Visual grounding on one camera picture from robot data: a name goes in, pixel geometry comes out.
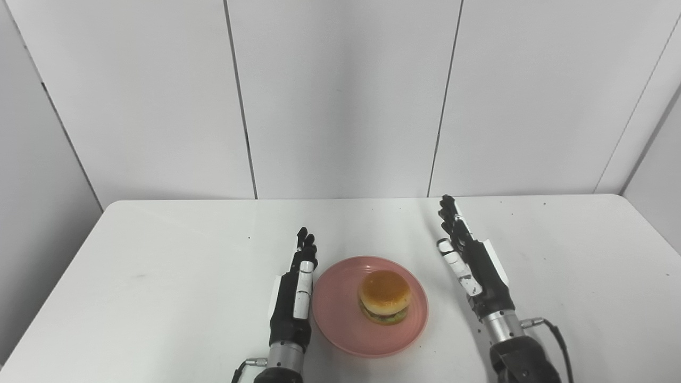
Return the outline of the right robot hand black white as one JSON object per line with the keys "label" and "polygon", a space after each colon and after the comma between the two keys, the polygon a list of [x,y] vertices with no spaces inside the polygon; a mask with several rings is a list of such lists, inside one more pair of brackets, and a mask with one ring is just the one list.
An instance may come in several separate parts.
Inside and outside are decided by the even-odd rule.
{"label": "right robot hand black white", "polygon": [[489,242],[480,242],[470,232],[455,198],[445,194],[439,205],[447,237],[438,240],[436,247],[467,294],[472,312],[481,320],[498,311],[514,311],[508,282],[492,259]]}

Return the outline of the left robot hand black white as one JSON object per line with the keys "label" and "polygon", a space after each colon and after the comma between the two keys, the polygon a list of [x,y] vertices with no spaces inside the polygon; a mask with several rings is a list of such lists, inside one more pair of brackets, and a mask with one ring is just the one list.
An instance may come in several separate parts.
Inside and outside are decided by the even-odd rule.
{"label": "left robot hand black white", "polygon": [[314,235],[302,227],[296,235],[291,267],[280,277],[274,311],[270,318],[269,345],[293,344],[306,352],[311,341],[309,319],[313,273],[317,268]]}

